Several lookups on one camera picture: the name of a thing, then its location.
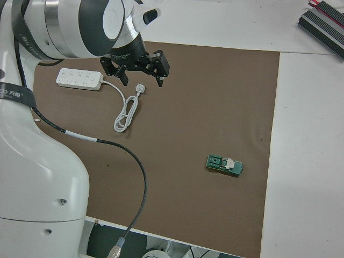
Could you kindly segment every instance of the green terminal block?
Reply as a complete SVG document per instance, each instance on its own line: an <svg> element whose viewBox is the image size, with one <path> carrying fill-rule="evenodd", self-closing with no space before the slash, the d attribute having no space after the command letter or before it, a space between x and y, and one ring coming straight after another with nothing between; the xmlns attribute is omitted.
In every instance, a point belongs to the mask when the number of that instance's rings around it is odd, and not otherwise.
<svg viewBox="0 0 344 258"><path fill-rule="evenodd" d="M209 155L206 161L207 168L213 168L230 175L239 176L242 171L242 163L218 155Z"/></svg>

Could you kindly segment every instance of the coiled white cord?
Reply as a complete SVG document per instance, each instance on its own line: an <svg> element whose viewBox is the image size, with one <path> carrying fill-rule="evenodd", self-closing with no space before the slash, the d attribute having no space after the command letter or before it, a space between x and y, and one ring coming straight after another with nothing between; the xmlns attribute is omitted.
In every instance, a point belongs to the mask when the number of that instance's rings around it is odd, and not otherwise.
<svg viewBox="0 0 344 258"><path fill-rule="evenodd" d="M128 126L130 126L130 123L133 119L136 108L138 107L138 98L139 98L140 94L145 91L145 86L143 86L142 84L138 84L135 87L136 92L137 92L136 96L130 96L126 100L123 93L115 85L113 85L110 82L103 81L103 80L101 80L100 82L112 86L122 96L123 108L122 108L122 111L120 112L120 114L118 115L118 117L114 120L113 128L116 132L119 132L119 133L124 132L128 128ZM131 106L129 112L127 113L127 107L128 107L128 104L130 101L133 102L133 105Z"/></svg>

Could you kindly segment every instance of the power socket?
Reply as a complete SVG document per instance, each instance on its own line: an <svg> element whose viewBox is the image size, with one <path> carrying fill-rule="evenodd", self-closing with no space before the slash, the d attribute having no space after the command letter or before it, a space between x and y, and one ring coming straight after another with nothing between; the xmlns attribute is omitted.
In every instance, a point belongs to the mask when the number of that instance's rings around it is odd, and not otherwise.
<svg viewBox="0 0 344 258"><path fill-rule="evenodd" d="M104 76L98 71L85 71L62 68L56 78L56 83L62 87L99 90Z"/></svg>

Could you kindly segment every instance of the power strip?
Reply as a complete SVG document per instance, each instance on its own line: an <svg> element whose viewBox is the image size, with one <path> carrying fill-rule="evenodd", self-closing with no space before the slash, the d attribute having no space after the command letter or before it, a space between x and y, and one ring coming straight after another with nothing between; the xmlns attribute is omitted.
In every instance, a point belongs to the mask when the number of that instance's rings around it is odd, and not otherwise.
<svg viewBox="0 0 344 258"><path fill-rule="evenodd" d="M99 90L104 76L98 71L85 71L62 68L56 78L56 83L62 87Z"/></svg>

